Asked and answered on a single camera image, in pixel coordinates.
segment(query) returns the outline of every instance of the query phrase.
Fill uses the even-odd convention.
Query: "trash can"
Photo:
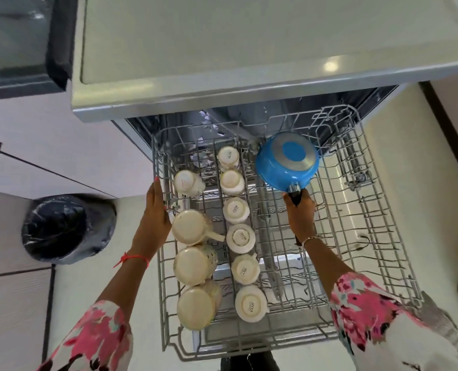
[[[72,264],[107,246],[116,218],[114,205],[106,200],[75,195],[38,199],[24,219],[22,244],[41,262]]]

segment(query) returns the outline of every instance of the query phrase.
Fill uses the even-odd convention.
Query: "dishwasher rack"
[[[202,331],[189,331],[176,316],[184,286],[173,273],[177,252],[185,247],[171,235],[158,252],[162,349],[174,347],[183,361],[221,358],[324,341],[337,337],[328,299],[306,252],[295,243],[282,193],[266,185],[255,172],[258,144],[277,131],[308,137],[319,149],[320,165],[307,186],[317,203],[315,228],[324,242],[357,272],[367,275],[416,310],[421,304],[418,283],[377,176],[360,118],[349,105],[273,115],[260,124],[217,123],[200,112],[203,124],[169,127],[153,140],[154,174],[164,186],[171,212],[196,208],[213,219],[214,230],[226,234],[216,155],[225,145],[240,152],[245,180],[241,197],[250,205],[255,230],[254,251],[262,273],[257,285],[266,294],[270,313],[258,323],[239,319],[234,307],[241,287],[230,266],[236,254],[225,242],[209,241],[219,256],[213,279],[222,289],[214,321]],[[173,177],[189,169],[206,184],[198,198],[177,195]]]

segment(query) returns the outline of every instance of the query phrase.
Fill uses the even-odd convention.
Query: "white mug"
[[[179,194],[196,197],[200,196],[205,190],[205,183],[196,173],[183,170],[174,177],[174,187]]]
[[[215,317],[222,300],[220,287],[213,280],[187,288],[177,301],[177,318],[183,327],[201,331]]]
[[[255,232],[246,224],[232,225],[227,230],[227,246],[237,254],[250,252],[255,243]]]
[[[243,175],[234,169],[229,169],[220,176],[220,188],[227,195],[241,194],[244,191]]]
[[[236,294],[236,312],[245,322],[255,323],[263,319],[269,312],[267,297],[255,285],[248,285]]]
[[[217,159],[222,172],[239,167],[239,152],[232,146],[222,147],[217,155]]]
[[[196,245],[207,238],[224,242],[225,236],[213,231],[212,219],[196,210],[179,212],[172,222],[174,238],[185,245]]]
[[[250,216],[250,206],[246,200],[235,197],[224,202],[222,213],[231,224],[244,223]]]
[[[231,266],[232,277],[238,283],[243,285],[253,284],[258,280],[260,275],[260,264],[257,260],[257,254],[238,255]]]
[[[195,286],[212,277],[219,259],[209,245],[189,246],[179,251],[174,259],[174,275],[179,282]]]

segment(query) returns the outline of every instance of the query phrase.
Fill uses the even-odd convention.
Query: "blue pot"
[[[267,140],[258,151],[257,174],[271,187],[285,192],[303,189],[319,168],[319,154],[310,140],[284,131]]]

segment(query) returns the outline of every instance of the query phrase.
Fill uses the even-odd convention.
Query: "black plastic bag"
[[[59,195],[33,202],[21,229],[28,254],[41,262],[72,264],[102,251],[114,234],[112,203]]]

